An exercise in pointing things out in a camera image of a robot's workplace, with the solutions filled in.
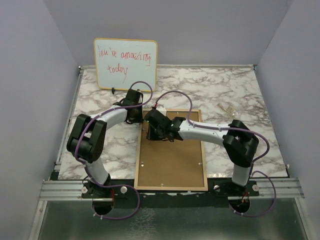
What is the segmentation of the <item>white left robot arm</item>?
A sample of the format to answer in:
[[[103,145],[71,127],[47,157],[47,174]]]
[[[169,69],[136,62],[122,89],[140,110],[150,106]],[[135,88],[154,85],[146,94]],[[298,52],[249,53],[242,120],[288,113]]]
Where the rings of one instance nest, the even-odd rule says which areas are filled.
[[[129,125],[143,122],[142,92],[129,89],[125,98],[114,103],[107,110],[96,115],[80,114],[75,120],[66,149],[73,157],[84,165],[88,182],[82,187],[83,194],[91,194],[103,198],[114,188],[126,192],[134,189],[129,185],[112,185],[111,176],[103,166],[101,154],[104,149],[107,130],[117,124]]]

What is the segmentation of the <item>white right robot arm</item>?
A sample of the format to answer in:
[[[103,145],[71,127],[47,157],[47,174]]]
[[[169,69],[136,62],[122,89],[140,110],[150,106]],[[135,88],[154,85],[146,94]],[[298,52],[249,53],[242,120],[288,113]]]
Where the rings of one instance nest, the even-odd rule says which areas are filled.
[[[233,163],[233,175],[229,189],[240,196],[248,189],[253,158],[259,140],[240,120],[230,124],[209,124],[191,121],[185,117],[170,119],[156,108],[152,108],[144,117],[149,128],[161,139],[197,140],[223,146]]]

